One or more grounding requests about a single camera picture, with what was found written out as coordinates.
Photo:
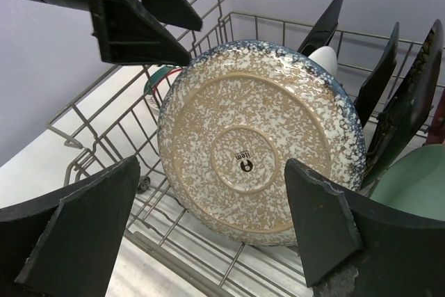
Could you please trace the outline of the pink polka dot plate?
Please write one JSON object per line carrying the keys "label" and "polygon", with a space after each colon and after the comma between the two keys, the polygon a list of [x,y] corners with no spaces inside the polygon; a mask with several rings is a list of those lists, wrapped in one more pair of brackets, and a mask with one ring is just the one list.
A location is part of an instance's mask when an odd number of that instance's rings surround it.
{"label": "pink polka dot plate", "polygon": [[425,141],[426,145],[444,143],[444,113],[445,113],[445,92],[437,105],[432,123],[428,129],[428,135]]}

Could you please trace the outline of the large teal red rimmed plate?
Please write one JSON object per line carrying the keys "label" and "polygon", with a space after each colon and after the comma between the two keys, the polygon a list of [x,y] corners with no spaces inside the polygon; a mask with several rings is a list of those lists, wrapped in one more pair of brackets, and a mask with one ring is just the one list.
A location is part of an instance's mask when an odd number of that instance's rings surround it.
{"label": "large teal red rimmed plate", "polygon": [[323,46],[309,55],[309,59],[313,60],[333,77],[337,76],[338,60],[335,50],[329,46]]}

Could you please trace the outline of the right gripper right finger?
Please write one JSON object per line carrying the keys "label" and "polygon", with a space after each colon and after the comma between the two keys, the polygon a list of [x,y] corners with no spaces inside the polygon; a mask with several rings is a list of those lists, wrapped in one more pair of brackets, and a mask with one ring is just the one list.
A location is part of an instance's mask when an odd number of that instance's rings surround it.
{"label": "right gripper right finger", "polygon": [[284,169],[315,296],[443,296],[444,223],[380,204],[297,159]]}

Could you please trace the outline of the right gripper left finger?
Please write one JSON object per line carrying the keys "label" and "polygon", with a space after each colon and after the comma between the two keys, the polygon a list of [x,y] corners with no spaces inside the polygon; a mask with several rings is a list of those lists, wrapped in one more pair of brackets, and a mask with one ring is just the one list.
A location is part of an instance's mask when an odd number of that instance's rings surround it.
{"label": "right gripper left finger", "polygon": [[140,179],[130,156],[1,209],[2,296],[104,296]]}

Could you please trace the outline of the black floral square plate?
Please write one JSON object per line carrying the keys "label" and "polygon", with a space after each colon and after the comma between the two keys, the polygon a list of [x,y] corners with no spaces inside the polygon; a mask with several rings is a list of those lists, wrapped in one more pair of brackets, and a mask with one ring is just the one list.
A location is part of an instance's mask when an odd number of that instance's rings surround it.
{"label": "black floral square plate", "polygon": [[372,184],[395,161],[429,116],[442,63],[444,28],[436,19],[396,92],[378,116],[362,185]]}

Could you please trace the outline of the teal square plate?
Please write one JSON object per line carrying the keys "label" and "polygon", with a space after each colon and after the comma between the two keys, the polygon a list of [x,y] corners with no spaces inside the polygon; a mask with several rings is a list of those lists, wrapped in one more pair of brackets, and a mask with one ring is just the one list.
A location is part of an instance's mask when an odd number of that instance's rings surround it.
{"label": "teal square plate", "polygon": [[396,67],[399,30],[400,23],[396,22],[378,64],[360,87],[354,101],[362,128],[365,128]]}

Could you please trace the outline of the cream floral square plate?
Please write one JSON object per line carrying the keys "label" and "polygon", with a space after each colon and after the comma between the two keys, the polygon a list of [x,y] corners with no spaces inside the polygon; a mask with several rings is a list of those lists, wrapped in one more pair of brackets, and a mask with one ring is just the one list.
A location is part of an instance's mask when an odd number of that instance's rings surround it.
{"label": "cream floral square plate", "polygon": [[342,5],[343,0],[331,2],[298,48],[300,54],[309,56],[318,48],[329,45],[339,24]]}

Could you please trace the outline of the grey speckled round plate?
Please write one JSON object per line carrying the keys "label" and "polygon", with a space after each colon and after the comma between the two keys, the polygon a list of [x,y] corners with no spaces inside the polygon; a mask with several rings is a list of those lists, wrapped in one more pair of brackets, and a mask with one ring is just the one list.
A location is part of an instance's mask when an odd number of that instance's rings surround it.
{"label": "grey speckled round plate", "polygon": [[296,243],[289,159],[352,191],[366,168],[362,125],[339,82],[306,56],[260,40],[218,45],[184,67],[161,105],[157,143],[189,213],[256,246]]}

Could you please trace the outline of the light green floral plate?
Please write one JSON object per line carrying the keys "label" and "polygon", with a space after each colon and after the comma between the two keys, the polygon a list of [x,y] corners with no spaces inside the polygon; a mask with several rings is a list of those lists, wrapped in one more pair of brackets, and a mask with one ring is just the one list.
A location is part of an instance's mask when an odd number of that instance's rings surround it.
{"label": "light green floral plate", "polygon": [[444,145],[419,147],[380,178],[371,199],[424,218],[444,220]]}

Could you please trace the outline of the small teal red rimmed plate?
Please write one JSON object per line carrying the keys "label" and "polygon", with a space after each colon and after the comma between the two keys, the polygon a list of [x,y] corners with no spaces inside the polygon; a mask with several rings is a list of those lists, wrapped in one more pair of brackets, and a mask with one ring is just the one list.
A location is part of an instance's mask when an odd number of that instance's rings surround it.
{"label": "small teal red rimmed plate", "polygon": [[145,99],[149,107],[159,110],[167,92],[181,71],[181,67],[163,65],[150,76],[144,87]]}

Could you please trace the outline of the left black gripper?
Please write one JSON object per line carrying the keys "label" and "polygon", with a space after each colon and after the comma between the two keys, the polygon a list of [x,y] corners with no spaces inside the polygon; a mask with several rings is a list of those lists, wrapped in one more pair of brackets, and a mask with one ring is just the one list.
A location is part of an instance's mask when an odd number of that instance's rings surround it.
{"label": "left black gripper", "polygon": [[188,65],[189,52],[142,0],[29,0],[90,11],[104,62],[118,65]]}

